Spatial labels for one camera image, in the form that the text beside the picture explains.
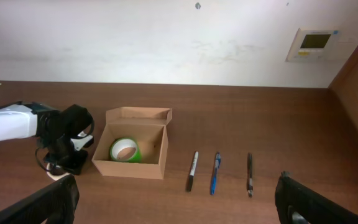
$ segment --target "open cardboard box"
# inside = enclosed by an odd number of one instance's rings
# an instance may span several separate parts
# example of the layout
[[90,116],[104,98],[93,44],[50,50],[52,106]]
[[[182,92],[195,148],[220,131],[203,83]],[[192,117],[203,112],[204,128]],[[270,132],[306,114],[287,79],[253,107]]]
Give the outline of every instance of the open cardboard box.
[[[163,179],[168,150],[166,125],[172,119],[169,108],[122,107],[106,112],[106,126],[93,155],[92,162],[102,175]],[[116,139],[137,141],[140,163],[116,162],[110,147]]]

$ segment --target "pen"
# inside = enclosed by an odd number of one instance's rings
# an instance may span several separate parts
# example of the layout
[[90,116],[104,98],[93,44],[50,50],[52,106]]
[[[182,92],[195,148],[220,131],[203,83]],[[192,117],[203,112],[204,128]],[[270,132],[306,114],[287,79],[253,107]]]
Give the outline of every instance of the pen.
[[198,152],[194,153],[193,163],[191,164],[189,179],[187,181],[187,187],[186,187],[187,192],[191,192],[191,187],[193,186],[193,179],[194,179],[194,173],[196,172],[197,159],[198,159]]
[[254,194],[254,186],[252,185],[252,154],[248,153],[248,181],[247,181],[248,197]]
[[216,175],[218,174],[219,166],[221,166],[221,155],[219,152],[217,152],[216,158],[215,158],[215,167],[214,167],[214,172],[213,172],[212,182],[211,182],[211,195],[214,195],[214,193],[215,193]]

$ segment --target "white wall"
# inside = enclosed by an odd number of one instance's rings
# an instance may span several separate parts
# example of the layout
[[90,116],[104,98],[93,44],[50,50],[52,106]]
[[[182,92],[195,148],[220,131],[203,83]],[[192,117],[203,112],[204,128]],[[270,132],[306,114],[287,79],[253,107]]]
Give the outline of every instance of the white wall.
[[0,80],[326,88],[343,61],[285,62],[300,27],[358,41],[358,0],[0,0]]

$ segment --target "wall-mounted control panel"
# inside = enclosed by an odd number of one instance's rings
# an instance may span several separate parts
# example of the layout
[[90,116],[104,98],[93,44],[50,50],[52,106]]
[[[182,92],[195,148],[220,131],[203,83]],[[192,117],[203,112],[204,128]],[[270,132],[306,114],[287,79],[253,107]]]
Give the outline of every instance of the wall-mounted control panel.
[[299,29],[287,56],[287,62],[327,60],[339,40],[338,30]]

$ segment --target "thermostat screen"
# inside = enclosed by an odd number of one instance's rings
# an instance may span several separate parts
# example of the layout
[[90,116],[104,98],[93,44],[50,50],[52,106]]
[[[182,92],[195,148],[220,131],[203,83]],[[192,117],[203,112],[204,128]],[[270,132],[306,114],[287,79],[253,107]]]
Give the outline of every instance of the thermostat screen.
[[323,49],[331,34],[306,34],[301,49]]

